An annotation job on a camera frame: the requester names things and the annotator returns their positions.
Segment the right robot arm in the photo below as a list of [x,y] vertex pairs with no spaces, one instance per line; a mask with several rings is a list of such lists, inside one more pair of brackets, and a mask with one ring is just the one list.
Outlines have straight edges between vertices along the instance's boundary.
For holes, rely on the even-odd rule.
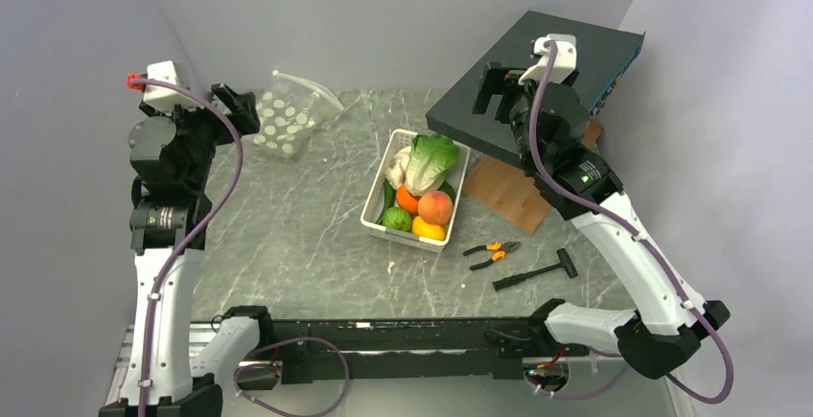
[[482,112],[499,97],[523,174],[563,220],[599,251],[631,296],[630,310],[550,300],[532,315],[528,341],[550,355],[565,344],[622,357],[650,379],[685,364],[705,339],[718,341],[728,307],[695,290],[663,256],[609,163],[583,142],[591,113],[573,88],[577,51],[570,35],[547,35],[525,69],[491,62],[476,99]]

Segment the light green round fruit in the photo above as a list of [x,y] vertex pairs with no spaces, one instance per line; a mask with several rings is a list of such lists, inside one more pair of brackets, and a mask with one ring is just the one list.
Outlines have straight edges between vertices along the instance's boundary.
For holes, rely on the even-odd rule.
[[390,207],[383,212],[380,223],[387,228],[410,232],[412,230],[413,216],[403,208]]

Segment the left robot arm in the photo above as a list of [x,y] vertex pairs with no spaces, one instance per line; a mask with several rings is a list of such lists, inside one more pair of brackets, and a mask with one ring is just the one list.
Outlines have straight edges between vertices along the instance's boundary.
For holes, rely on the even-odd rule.
[[128,134],[137,305],[127,371],[103,416],[218,416],[240,362],[275,346],[268,309],[238,306],[198,356],[189,352],[193,286],[222,207],[205,193],[212,161],[219,146],[258,132],[260,120],[255,95],[223,83],[209,98],[183,98],[166,107],[142,101],[145,119]]

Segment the yellow lemon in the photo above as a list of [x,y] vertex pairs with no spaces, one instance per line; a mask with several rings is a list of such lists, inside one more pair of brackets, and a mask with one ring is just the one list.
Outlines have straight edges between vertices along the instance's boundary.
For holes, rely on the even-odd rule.
[[439,242],[445,241],[447,235],[444,225],[426,222],[420,216],[413,218],[411,232],[419,237]]

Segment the polka dot zip top bag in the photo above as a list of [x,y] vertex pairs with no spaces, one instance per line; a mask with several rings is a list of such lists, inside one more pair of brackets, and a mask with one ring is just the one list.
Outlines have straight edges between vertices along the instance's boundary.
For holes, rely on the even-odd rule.
[[318,127],[343,114],[345,106],[322,84],[273,70],[256,110],[260,129],[251,142],[275,156],[290,158]]

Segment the peach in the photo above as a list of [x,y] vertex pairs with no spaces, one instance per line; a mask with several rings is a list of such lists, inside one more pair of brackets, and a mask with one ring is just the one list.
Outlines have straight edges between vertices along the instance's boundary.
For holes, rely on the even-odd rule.
[[453,201],[442,191],[432,191],[418,201],[418,216],[426,223],[447,225],[453,215]]

